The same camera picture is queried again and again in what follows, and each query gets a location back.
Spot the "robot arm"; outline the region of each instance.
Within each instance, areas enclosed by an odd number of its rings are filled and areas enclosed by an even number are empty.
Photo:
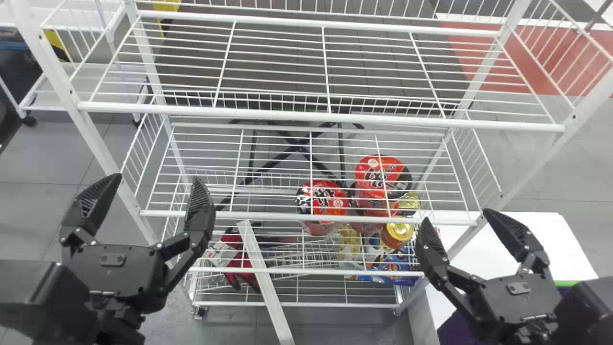
[[[96,233],[121,174],[79,194],[59,232],[63,264],[0,261],[0,324],[36,343],[143,344],[144,314],[160,311],[168,293],[202,256],[213,234],[215,207],[198,178],[191,186],[183,231],[151,247],[101,244]],[[182,254],[172,268],[166,263]]]
[[[612,290],[610,277],[579,283],[563,299],[532,232],[500,212],[484,209],[483,214],[520,264],[516,274],[485,280],[453,267],[428,218],[415,249],[425,276],[469,321],[477,338],[489,344],[613,343],[613,292],[603,293]],[[596,338],[593,330],[600,331]]]

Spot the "yellow object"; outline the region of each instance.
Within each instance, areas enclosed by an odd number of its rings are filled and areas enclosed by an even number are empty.
[[[388,223],[387,233],[397,241],[407,242],[413,237],[413,224]]]
[[[181,7],[181,0],[152,0],[156,1],[153,4],[153,10],[156,11],[166,11],[166,12],[176,12]],[[158,18],[159,30],[162,33],[162,37],[166,36],[164,33],[164,25],[170,25],[171,20],[166,20],[162,18]]]
[[[421,202],[419,201],[419,195],[415,192],[409,192],[398,200],[398,207],[401,209],[420,209]]]
[[[62,61],[70,61],[68,59],[68,51],[66,47],[62,44],[62,41],[59,39],[58,34],[53,30],[45,30],[45,37],[47,37],[47,41],[51,44],[55,55]]]

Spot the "noodle cup lid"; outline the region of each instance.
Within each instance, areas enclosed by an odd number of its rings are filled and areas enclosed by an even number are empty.
[[[311,181],[303,184],[296,193],[295,201],[300,214],[311,214],[312,207],[316,215],[345,215],[349,207],[345,191],[329,180],[313,180],[312,188]]]
[[[377,199],[385,199],[386,191],[389,199],[398,199],[412,185],[406,166],[394,157],[383,155],[362,158],[356,165],[356,180],[357,188],[366,189],[366,193]]]

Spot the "red noodle cup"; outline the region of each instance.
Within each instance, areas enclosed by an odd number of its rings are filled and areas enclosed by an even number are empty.
[[[396,158],[384,155],[362,158],[356,165],[356,180],[356,203],[364,209],[365,215],[372,217],[388,217],[388,203],[394,216],[398,199],[412,186],[406,166]]]
[[[361,217],[365,216],[364,210],[357,207],[355,194],[356,194],[356,183],[354,182],[349,190],[347,191],[347,196],[349,199],[349,207],[352,209],[349,212],[349,215],[359,215]],[[359,233],[363,233],[365,235],[372,235],[373,233],[381,231],[386,224],[385,223],[360,223],[360,222],[350,222],[351,228],[356,230]]]
[[[298,213],[314,215],[345,215],[349,203],[345,191],[332,181],[313,180],[302,185],[296,193]],[[313,236],[327,235],[334,230],[334,222],[302,221],[302,228]]]

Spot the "caster wheel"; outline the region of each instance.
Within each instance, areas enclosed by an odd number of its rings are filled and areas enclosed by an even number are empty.
[[[198,321],[198,320],[202,320],[202,318],[204,317],[204,315],[207,314],[208,311],[208,307],[194,307],[194,310],[190,311],[189,313],[192,314],[194,316],[194,320]]]
[[[27,115],[26,117],[23,118],[23,120],[21,120],[23,122],[24,125],[28,126],[28,127],[34,127],[36,126],[36,124],[38,123],[38,121],[36,120],[36,118]]]

